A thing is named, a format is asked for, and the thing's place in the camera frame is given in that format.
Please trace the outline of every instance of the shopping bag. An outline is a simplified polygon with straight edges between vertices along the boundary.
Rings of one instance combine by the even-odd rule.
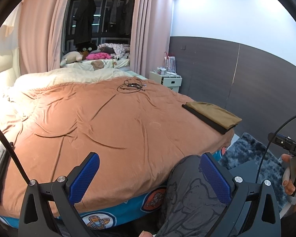
[[[176,74],[175,57],[169,56],[169,54],[167,52],[164,53],[164,65],[163,66],[167,70],[167,72]]]

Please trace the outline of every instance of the gray rug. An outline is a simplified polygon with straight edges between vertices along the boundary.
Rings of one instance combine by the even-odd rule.
[[[254,139],[248,133],[244,133],[218,161],[220,165],[228,170],[235,168],[247,161],[254,160],[257,168],[259,167],[265,145]],[[279,210],[286,204],[286,194],[282,186],[282,176],[285,168],[282,166],[282,160],[278,160],[269,150],[262,163],[259,183],[268,179],[272,183]]]

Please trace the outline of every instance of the white nightstand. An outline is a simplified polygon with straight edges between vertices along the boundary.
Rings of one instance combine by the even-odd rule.
[[[153,71],[149,73],[149,79],[157,82],[158,84],[162,84],[175,92],[179,92],[179,87],[182,84],[182,77],[179,75],[159,75]]]

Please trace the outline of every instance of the orange blanket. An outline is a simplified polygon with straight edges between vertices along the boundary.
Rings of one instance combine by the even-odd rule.
[[[67,83],[16,92],[10,100],[23,116],[11,117],[4,133],[15,142],[30,179],[50,182],[67,175],[89,152],[100,156],[79,213],[118,205],[163,183],[183,157],[230,145],[182,108],[192,101],[165,86],[143,81],[145,91],[117,92],[125,77],[96,84]],[[18,218],[26,184],[13,161],[4,183],[0,215]],[[54,215],[55,204],[51,203]]]

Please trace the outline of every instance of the black strap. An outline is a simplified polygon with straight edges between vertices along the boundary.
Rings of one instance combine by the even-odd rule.
[[[11,156],[11,158],[13,159],[13,161],[16,164],[16,167],[18,168],[18,170],[20,171],[23,179],[26,181],[27,184],[29,184],[29,182],[30,182],[29,177],[25,173],[24,168],[22,167],[21,162],[19,161],[18,157],[16,156],[11,144],[8,142],[8,140],[6,139],[4,134],[1,132],[1,130],[0,130],[0,141],[3,144],[3,146],[6,148],[7,152]]]

